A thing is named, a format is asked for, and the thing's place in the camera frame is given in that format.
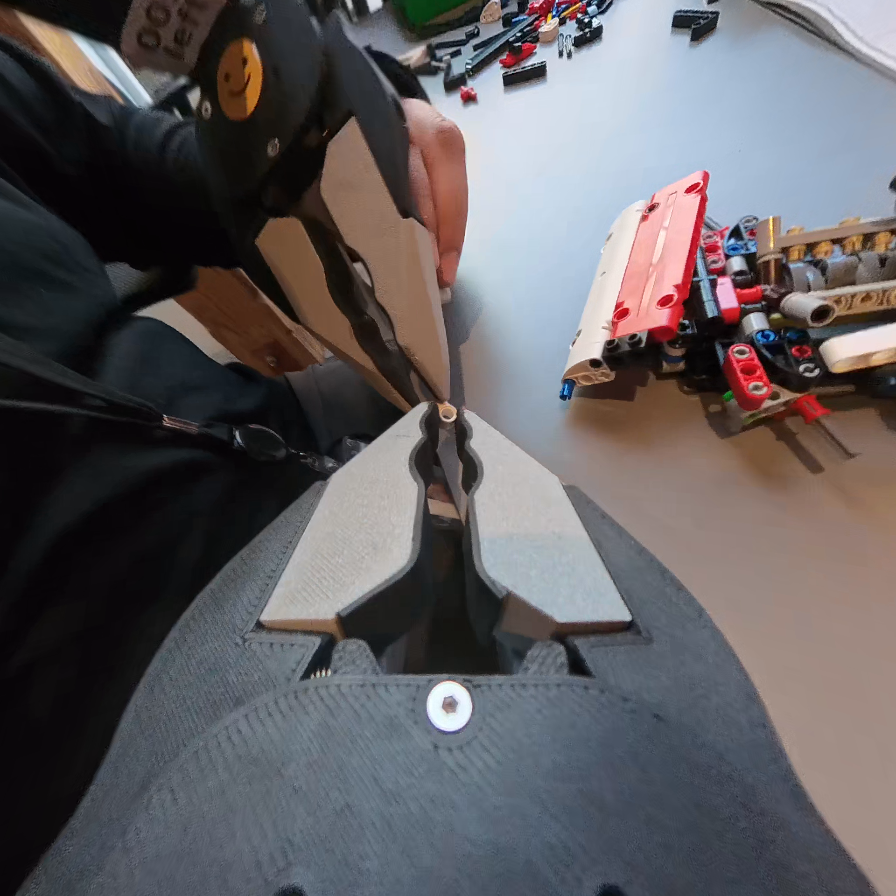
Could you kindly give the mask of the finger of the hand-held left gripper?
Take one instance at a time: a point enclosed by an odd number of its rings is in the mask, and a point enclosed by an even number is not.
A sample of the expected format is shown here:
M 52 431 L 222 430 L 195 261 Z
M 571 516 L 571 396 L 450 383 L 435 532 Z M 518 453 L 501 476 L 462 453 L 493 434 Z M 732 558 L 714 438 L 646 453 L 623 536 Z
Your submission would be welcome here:
M 375 368 L 333 302 L 325 271 L 304 225 L 293 217 L 271 218 L 255 246 L 299 320 L 331 354 L 353 366 L 378 393 L 402 411 L 420 404 L 416 395 L 402 397 Z
M 369 272 L 400 352 L 434 399 L 447 401 L 450 356 L 430 234 L 400 214 L 356 118 L 328 145 L 321 194 L 343 240 Z

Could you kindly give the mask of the grey desk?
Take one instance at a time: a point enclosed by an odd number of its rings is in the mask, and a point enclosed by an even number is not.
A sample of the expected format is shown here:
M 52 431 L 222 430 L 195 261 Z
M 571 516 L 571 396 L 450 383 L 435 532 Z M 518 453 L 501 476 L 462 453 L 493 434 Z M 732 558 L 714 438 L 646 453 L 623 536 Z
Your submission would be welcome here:
M 586 492 L 710 613 L 802 781 L 894 894 L 892 404 L 831 402 L 857 458 L 789 420 L 732 435 L 676 383 L 557 397 L 600 246 L 629 204 L 697 169 L 718 221 L 829 226 L 892 211 L 894 82 L 752 2 L 691 46 L 673 11 L 616 2 L 574 59 L 463 106 L 469 223 L 449 306 L 466 406 Z

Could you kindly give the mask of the person's black top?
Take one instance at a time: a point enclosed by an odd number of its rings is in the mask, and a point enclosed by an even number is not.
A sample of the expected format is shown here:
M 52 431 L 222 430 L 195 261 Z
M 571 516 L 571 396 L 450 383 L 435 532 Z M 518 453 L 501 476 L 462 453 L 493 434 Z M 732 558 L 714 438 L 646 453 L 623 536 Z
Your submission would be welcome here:
M 126 311 L 84 237 L 2 177 L 2 335 L 195 423 L 313 452 L 290 386 Z M 146 666 L 204 586 L 315 475 L 296 456 L 2 409 L 2 894 L 67 822 Z

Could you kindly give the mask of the green plastic bin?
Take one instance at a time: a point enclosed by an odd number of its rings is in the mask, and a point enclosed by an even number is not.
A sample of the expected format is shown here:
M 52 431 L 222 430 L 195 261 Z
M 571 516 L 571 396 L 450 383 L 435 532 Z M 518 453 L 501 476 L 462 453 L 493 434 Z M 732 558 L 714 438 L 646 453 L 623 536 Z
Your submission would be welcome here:
M 419 38 L 477 24 L 486 1 L 388 1 L 400 27 Z

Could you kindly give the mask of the person's left forearm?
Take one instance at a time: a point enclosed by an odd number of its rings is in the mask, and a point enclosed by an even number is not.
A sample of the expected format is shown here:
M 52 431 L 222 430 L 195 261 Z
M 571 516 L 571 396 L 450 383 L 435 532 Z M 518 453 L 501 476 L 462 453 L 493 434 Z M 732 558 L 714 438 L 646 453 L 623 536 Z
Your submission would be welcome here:
M 11 39 L 1 51 L 2 177 L 102 262 L 233 270 L 196 123 L 70 85 Z

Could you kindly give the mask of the brick car model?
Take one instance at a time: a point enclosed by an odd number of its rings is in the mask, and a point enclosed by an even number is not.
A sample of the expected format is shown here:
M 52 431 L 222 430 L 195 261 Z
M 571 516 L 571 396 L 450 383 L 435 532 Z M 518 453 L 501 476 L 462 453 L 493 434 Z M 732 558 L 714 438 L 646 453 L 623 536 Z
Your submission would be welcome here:
M 706 217 L 678 337 L 657 375 L 716 393 L 733 433 L 801 420 L 846 459 L 831 398 L 894 400 L 894 213 L 785 230 L 778 216 Z

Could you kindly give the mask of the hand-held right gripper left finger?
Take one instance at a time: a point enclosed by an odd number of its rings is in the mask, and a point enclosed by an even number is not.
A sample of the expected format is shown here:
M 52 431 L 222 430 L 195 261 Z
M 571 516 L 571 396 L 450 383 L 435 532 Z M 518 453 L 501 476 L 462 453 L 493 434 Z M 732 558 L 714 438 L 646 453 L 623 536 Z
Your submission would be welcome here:
M 431 611 L 427 489 L 440 410 L 409 410 L 332 474 L 259 616 L 263 629 L 390 646 Z

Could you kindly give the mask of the person's dark trousers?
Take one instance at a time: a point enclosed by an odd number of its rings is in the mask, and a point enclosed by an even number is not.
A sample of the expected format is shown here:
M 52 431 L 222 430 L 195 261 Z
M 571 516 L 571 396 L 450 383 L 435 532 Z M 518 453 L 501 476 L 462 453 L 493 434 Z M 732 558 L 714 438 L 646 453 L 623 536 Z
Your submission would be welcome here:
M 346 463 L 405 412 L 383 397 L 347 362 L 334 356 L 285 374 L 313 433 L 315 450 Z

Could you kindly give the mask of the black angled brick beam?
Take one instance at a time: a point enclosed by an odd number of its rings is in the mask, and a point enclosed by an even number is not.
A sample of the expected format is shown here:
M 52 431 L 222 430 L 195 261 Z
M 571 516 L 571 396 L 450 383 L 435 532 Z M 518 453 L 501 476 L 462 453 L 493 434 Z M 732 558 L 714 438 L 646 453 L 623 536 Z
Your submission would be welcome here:
M 691 44 L 698 44 L 718 28 L 721 13 L 714 8 L 679 9 L 673 13 L 671 28 L 686 31 Z

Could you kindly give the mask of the pile of loose brick pieces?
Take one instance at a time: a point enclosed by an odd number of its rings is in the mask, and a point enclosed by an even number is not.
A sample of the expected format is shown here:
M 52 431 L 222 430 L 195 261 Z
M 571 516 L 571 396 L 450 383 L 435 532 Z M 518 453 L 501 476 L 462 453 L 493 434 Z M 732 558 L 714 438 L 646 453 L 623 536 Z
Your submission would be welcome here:
M 442 78 L 444 92 L 463 105 L 477 103 L 474 80 L 498 64 L 505 87 L 545 79 L 542 49 L 554 48 L 560 58 L 603 37 L 605 2 L 469 2 L 462 10 L 457 35 L 429 39 L 399 57 L 416 75 Z

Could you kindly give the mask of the red white brick panel assembly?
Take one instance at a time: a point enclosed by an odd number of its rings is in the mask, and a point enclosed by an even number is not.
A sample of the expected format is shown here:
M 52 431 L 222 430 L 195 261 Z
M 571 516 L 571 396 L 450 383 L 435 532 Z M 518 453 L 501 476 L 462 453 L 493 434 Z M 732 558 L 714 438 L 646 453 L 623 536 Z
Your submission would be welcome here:
M 618 368 L 678 336 L 710 177 L 698 169 L 617 216 L 570 343 L 560 400 L 612 381 Z

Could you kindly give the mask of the person's left hand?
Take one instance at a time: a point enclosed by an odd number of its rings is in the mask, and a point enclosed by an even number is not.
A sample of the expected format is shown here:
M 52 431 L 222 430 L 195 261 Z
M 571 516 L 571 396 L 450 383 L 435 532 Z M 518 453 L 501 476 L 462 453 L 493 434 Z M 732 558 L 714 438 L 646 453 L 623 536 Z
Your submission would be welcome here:
M 402 102 L 409 134 L 409 184 L 431 236 L 439 286 L 454 286 L 466 239 L 469 186 L 462 131 L 429 103 Z

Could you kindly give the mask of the open instruction booklet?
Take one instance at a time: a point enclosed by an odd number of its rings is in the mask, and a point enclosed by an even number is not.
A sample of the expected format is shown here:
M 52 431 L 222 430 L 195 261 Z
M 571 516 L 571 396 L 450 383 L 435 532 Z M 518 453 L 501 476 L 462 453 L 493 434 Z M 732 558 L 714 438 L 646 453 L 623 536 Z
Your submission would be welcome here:
M 858 62 L 895 77 L 894 1 L 757 1 Z

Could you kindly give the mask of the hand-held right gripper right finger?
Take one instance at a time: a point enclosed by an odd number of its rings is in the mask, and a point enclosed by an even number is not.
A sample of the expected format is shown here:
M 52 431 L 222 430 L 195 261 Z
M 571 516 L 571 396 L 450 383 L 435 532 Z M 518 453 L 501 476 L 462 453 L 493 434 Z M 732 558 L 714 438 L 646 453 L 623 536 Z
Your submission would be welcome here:
M 632 612 L 562 481 L 473 412 L 456 434 L 477 638 L 527 644 L 627 629 Z

